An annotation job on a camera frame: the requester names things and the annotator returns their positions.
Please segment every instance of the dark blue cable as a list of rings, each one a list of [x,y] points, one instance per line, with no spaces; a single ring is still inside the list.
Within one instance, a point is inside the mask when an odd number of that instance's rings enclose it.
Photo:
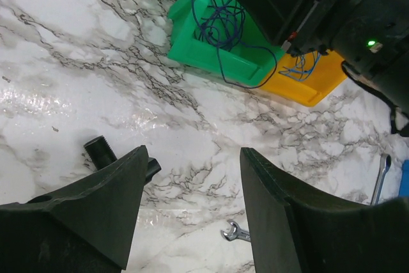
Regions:
[[[216,0],[210,0],[210,5],[208,6],[208,8],[214,9],[214,12],[209,17],[203,17],[201,18],[201,21],[199,21],[194,8],[194,0],[191,0],[192,15],[195,23],[197,24],[197,29],[195,30],[194,37],[216,47],[216,54],[220,65],[220,72],[225,83],[239,86],[247,90],[258,89],[264,86],[274,75],[275,71],[277,70],[277,58],[275,57],[275,54],[266,47],[247,45],[242,41],[245,22],[244,8],[240,4],[238,4],[237,0],[227,0],[226,2],[224,0],[221,1],[221,4],[217,4]],[[221,26],[223,27],[222,32],[220,32],[220,29],[217,27],[218,23],[221,23]],[[222,60],[220,58],[220,49],[231,51],[238,44],[242,44],[246,48],[266,50],[274,57],[275,67],[273,69],[273,72],[262,84],[258,86],[248,87],[235,82],[230,82],[226,79],[223,71]]]

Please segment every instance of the plastic storage bin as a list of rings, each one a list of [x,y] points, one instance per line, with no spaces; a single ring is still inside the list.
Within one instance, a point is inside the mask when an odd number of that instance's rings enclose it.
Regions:
[[[208,8],[210,0],[194,0],[197,18],[208,17],[214,9]],[[192,0],[177,0],[169,10],[169,18],[173,20],[170,59],[194,67],[220,74],[220,65],[216,47],[196,40],[194,31],[197,24],[192,16]],[[272,47],[264,38],[257,25],[246,14],[243,42],[247,45],[263,46],[275,53],[280,60],[284,52],[279,47]],[[257,86],[275,65],[273,56],[266,50],[254,49],[238,44],[232,51],[220,49],[220,60],[226,78]]]
[[[313,107],[346,79],[346,75],[341,68],[344,59],[336,52],[331,52],[328,56],[322,56],[312,74],[303,82],[279,74],[280,71],[286,70],[284,66],[294,67],[295,61],[295,58],[286,54],[279,61],[276,73],[261,89],[307,107]],[[307,55],[305,67],[312,67],[313,63],[313,56]]]

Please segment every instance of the marble countertop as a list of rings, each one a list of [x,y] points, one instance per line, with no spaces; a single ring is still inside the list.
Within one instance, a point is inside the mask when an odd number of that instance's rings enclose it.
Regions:
[[[307,109],[225,86],[166,58],[176,0],[0,0],[0,203],[26,202],[92,172],[82,145],[103,134],[117,156],[145,144],[162,171],[143,194],[127,272],[254,272],[239,152],[336,196],[397,195],[409,142],[389,110],[345,81]]]

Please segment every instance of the wrench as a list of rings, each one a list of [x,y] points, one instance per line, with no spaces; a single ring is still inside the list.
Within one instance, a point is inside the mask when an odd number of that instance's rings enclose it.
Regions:
[[[375,189],[373,191],[371,205],[377,205],[379,203],[379,197],[381,196],[383,181],[385,179],[386,173],[388,173],[390,169],[390,165],[392,164],[392,159],[390,155],[387,153],[383,153],[381,155],[381,161],[379,165],[379,173],[378,178],[376,179]]]
[[[231,225],[231,229],[228,233],[221,230],[223,238],[227,241],[233,241],[236,239],[244,240],[250,242],[250,233],[247,230],[242,230],[240,226],[233,220],[228,220],[228,223]]]

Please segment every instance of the blue object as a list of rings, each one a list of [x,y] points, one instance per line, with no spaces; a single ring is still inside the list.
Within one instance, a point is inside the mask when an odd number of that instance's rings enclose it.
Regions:
[[[409,160],[402,165],[402,181],[399,196],[409,196]]]

